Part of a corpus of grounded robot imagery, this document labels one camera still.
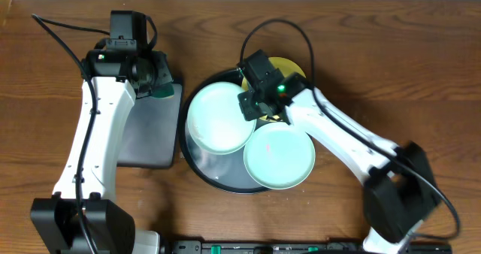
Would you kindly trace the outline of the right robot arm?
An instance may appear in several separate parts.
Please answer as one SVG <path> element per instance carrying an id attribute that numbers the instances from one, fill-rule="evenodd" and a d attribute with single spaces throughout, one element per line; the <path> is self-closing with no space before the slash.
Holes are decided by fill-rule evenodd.
<path id="1" fill-rule="evenodd" d="M 371 227 L 366 252 L 402 253 L 440 197 L 425 151 L 404 147 L 367 130 L 337 109 L 306 77 L 284 77 L 262 50 L 238 68 L 248 89 L 239 95 L 246 120 L 278 115 L 333 153 L 363 186 L 363 212 Z"/>

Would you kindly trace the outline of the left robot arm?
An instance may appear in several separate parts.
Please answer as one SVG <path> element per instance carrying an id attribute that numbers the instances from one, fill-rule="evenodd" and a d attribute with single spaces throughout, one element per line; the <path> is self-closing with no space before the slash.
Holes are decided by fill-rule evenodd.
<path id="1" fill-rule="evenodd" d="M 31 221 L 51 253 L 159 253 L 159 233 L 138 230 L 116 202 L 116 168 L 135 102 L 173 95 L 161 51 L 94 49 L 80 61 L 83 104 L 71 152 L 49 198 Z"/>

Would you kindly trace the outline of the green yellow sponge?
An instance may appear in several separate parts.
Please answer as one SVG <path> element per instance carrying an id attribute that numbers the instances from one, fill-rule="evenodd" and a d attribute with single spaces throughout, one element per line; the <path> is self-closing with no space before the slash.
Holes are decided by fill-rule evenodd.
<path id="1" fill-rule="evenodd" d="M 153 98 L 170 98 L 174 95 L 174 86 L 172 83 L 166 83 L 153 88 L 151 97 Z"/>

